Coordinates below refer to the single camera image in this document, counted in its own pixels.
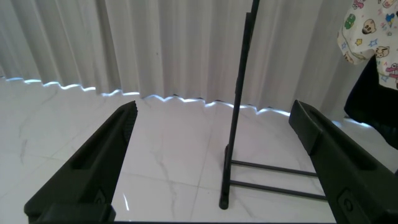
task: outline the glossy tile floor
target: glossy tile floor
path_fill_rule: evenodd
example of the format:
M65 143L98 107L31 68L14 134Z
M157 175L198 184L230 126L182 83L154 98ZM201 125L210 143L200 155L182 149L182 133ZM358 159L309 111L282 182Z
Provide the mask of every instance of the glossy tile floor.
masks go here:
M226 104L101 96L78 86L63 90L0 78L0 223L27 223L26 201L118 106L132 100L139 113L113 198L117 220L334 222L326 202L236 187L229 209L218 208L232 116ZM350 120L340 127L390 170L398 168L398 151L375 130ZM241 109L235 145L235 159L314 171L282 113ZM323 194L313 178L243 167L234 167L232 176Z

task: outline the black fabric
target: black fabric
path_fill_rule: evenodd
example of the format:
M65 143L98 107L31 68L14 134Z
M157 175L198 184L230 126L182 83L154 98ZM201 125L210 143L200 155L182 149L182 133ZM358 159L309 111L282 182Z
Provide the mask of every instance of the black fabric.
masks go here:
M376 129L398 149L398 91L379 85L376 58L369 60L349 94L344 110L348 116Z

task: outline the cartoon print fabric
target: cartoon print fabric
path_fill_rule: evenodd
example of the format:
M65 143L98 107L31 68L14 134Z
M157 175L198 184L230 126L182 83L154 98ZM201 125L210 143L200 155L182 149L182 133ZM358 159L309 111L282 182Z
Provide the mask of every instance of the cartoon print fabric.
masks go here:
M379 84L398 90L398 0L353 0L337 43L353 64L375 55Z

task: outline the curtain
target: curtain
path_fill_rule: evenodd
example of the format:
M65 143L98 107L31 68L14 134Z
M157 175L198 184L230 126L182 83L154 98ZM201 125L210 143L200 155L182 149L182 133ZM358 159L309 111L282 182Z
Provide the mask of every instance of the curtain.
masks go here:
M233 103L251 4L2 0L0 75ZM242 104L290 111L299 99L342 118L362 69L346 63L336 45L348 7L345 0L262 0Z

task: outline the star print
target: star print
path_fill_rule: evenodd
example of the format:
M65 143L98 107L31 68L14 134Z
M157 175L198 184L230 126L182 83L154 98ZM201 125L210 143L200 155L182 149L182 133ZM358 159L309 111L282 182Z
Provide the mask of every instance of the star print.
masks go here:
M361 45L361 44L362 44L362 39L356 39L355 44L356 44L357 46Z
M385 75L383 75L383 76L381 77L381 80L383 80L383 81L385 81L385 82L387 82L387 79L388 79L388 77L385 76Z
M377 45L377 38L374 39L374 40L371 40L371 42L370 42L370 44L368 46L373 47L375 45Z

